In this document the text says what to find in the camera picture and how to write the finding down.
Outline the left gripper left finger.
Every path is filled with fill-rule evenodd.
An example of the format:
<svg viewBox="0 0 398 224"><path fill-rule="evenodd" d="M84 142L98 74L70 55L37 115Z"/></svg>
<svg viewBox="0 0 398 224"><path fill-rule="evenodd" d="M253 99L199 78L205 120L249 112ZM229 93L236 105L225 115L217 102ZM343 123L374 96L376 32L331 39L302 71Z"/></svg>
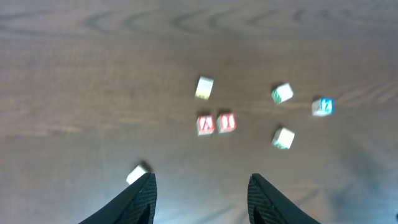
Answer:
<svg viewBox="0 0 398 224"><path fill-rule="evenodd" d="M80 224L153 224L156 202L155 174L146 173Z"/></svg>

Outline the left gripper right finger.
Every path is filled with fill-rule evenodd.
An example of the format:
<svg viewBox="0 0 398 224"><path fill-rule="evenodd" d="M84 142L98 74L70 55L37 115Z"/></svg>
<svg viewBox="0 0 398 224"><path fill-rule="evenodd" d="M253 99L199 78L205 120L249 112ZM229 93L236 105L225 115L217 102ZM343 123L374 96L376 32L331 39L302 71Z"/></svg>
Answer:
<svg viewBox="0 0 398 224"><path fill-rule="evenodd" d="M320 224L299 209L261 174L251 175L247 201L251 224Z"/></svg>

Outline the red letter I block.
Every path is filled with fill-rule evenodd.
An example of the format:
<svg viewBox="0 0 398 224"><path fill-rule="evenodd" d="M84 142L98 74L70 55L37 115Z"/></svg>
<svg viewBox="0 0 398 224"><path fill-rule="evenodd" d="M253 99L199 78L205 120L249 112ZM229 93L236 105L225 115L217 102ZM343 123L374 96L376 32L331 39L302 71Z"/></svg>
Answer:
<svg viewBox="0 0 398 224"><path fill-rule="evenodd" d="M219 133L228 133L236 129L236 116L234 113L221 113L217 120Z"/></svg>

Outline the red letter A block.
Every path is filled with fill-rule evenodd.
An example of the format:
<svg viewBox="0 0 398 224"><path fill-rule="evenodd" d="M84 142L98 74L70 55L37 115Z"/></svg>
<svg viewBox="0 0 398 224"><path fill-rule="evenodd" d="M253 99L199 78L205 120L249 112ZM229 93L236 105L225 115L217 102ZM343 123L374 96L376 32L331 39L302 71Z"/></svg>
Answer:
<svg viewBox="0 0 398 224"><path fill-rule="evenodd" d="M197 133L199 136L210 135L215 131L214 117L210 114L201 115L197 119Z"/></svg>

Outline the green block left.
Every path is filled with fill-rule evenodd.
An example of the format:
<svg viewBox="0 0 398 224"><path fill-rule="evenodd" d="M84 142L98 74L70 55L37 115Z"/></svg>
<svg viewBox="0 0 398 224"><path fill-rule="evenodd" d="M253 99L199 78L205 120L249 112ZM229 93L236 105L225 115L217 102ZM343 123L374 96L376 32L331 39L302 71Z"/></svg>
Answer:
<svg viewBox="0 0 398 224"><path fill-rule="evenodd" d="M148 173L149 170L146 169L145 166L139 164L137 165L127 176L126 182L131 185L133 184L136 180L138 180L141 176L144 174Z"/></svg>

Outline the green block centre right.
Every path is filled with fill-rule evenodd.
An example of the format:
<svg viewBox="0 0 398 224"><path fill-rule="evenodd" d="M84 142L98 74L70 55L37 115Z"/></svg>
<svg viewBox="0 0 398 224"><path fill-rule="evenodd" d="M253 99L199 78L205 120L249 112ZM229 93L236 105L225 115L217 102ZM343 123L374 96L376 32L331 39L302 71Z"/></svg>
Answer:
<svg viewBox="0 0 398 224"><path fill-rule="evenodd" d="M272 145L279 149L290 149L295 133L287 128L280 128L275 132Z"/></svg>

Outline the blue number 2 block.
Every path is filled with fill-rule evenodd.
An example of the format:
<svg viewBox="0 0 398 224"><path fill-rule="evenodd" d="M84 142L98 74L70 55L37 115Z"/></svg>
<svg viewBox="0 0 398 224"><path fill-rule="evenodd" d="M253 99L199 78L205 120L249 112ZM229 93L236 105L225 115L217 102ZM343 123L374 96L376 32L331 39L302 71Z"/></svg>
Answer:
<svg viewBox="0 0 398 224"><path fill-rule="evenodd" d="M334 100L332 98L321 97L312 103L313 116L328 116L334 112Z"/></svg>

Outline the green picture block upper right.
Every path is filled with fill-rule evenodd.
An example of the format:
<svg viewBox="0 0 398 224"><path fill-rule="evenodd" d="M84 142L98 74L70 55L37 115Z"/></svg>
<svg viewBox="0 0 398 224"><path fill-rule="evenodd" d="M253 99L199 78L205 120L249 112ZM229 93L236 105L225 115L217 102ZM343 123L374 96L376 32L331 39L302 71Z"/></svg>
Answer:
<svg viewBox="0 0 398 224"><path fill-rule="evenodd" d="M279 85L271 92L271 97L275 104L279 104L291 99L294 95L292 87L289 83Z"/></svg>

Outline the yellow-edged wooden block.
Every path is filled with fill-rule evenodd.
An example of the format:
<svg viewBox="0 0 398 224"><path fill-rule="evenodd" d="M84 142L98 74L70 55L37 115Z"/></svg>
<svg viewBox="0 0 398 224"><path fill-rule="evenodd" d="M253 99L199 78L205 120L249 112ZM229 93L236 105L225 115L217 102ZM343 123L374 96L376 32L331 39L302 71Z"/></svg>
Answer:
<svg viewBox="0 0 398 224"><path fill-rule="evenodd" d="M195 97L207 100L211 95L213 84L214 79L201 76L197 84Z"/></svg>

